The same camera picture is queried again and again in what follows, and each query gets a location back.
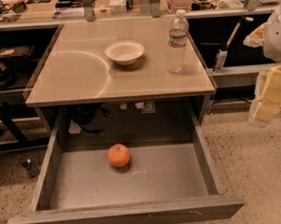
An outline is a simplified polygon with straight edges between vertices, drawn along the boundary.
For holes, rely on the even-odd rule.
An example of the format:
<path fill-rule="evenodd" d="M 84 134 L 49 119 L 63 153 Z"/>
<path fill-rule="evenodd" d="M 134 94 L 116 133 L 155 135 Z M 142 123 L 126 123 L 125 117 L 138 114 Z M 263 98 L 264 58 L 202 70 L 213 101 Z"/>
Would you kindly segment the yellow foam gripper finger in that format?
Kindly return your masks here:
<path fill-rule="evenodd" d="M 260 71 L 251 110 L 256 122 L 269 123 L 277 117 L 281 110 L 281 63 L 268 71 Z"/>
<path fill-rule="evenodd" d="M 254 32 L 246 36 L 243 40 L 243 44 L 251 48 L 262 47 L 264 42 L 265 27 L 265 23 L 257 27 Z"/>

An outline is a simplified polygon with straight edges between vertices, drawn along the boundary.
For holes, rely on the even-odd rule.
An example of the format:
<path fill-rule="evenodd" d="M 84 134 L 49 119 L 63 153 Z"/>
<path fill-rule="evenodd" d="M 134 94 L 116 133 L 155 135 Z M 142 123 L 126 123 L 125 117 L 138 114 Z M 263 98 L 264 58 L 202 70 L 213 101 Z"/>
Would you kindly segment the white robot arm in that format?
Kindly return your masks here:
<path fill-rule="evenodd" d="M 251 48 L 262 46 L 264 56 L 275 62 L 272 69 L 259 72 L 255 99 L 249 108 L 249 124 L 264 127 L 281 111 L 281 2 L 268 20 L 244 39 L 243 44 Z"/>

